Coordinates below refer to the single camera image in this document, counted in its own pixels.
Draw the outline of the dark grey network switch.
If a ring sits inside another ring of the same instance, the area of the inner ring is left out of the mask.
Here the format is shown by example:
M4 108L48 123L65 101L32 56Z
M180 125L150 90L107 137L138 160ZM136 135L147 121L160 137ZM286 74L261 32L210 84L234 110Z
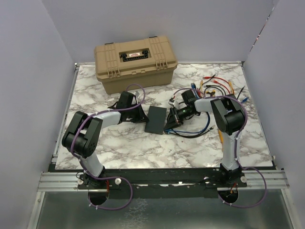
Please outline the dark grey network switch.
M144 131L151 134L163 134L166 117L166 108L150 106L148 111L149 121L145 125Z

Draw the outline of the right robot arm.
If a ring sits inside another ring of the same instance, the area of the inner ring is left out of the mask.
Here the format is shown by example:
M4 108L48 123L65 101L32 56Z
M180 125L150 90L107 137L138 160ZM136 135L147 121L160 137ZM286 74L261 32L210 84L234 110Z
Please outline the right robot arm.
M212 113L222 136L223 157L218 171L217 182L225 187L232 185L242 176L239 165L240 135L247 123L247 113L234 94L199 98L194 89L182 93L185 107L177 109L175 95L169 100L170 108L164 132L174 134L175 128L183 121L200 113Z

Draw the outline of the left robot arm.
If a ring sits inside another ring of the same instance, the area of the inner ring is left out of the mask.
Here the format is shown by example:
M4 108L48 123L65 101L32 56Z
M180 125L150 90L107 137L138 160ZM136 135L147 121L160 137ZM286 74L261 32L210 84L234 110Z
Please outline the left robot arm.
M137 96L124 91L119 100L105 111L91 115L77 111L62 137L61 144L79 160L84 172L89 175L89 183L94 188L101 188L105 184L105 167L95 152L101 130L122 122L148 121Z

